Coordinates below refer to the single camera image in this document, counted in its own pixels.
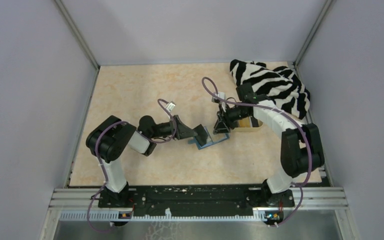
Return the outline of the blue leather card holder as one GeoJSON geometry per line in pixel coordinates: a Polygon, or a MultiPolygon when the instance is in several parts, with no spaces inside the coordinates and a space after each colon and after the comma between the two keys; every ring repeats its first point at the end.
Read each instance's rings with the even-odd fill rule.
{"type": "Polygon", "coordinates": [[[200,147],[198,145],[198,143],[195,141],[194,137],[192,137],[191,139],[188,140],[188,144],[189,145],[195,145],[197,147],[198,150],[203,150],[205,148],[209,148],[211,146],[214,146],[214,145],[217,145],[221,142],[224,142],[226,140],[229,140],[230,139],[230,135],[228,133],[222,133],[222,134],[212,134],[209,132],[208,128],[206,126],[204,126],[208,132],[208,140],[207,140],[207,144],[204,145],[203,147],[200,147]]]}

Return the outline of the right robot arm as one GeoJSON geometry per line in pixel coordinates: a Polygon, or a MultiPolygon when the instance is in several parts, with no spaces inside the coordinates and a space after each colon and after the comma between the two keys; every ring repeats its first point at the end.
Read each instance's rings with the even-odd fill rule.
{"type": "Polygon", "coordinates": [[[262,183],[261,199],[267,206],[275,206],[291,186],[306,184],[312,171],[325,163],[318,127],[302,124],[276,106],[265,94],[257,94],[249,83],[236,88],[239,102],[233,103],[214,92],[212,101],[218,104],[217,122],[213,133],[230,133],[239,120],[253,117],[272,129],[281,140],[281,168],[262,183]]]}

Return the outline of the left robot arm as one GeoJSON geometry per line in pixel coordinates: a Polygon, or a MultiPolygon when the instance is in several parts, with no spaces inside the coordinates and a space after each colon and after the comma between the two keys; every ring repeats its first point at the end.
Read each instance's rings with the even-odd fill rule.
{"type": "Polygon", "coordinates": [[[129,184],[121,166],[121,156],[126,147],[144,156],[149,156],[157,146],[154,139],[172,137],[182,140],[197,137],[201,125],[190,128],[178,115],[163,123],[145,115],[139,120],[139,126],[122,121],[111,115],[86,138],[85,145],[95,156],[104,175],[102,192],[110,197],[112,203],[124,207],[129,203],[129,184]]]}

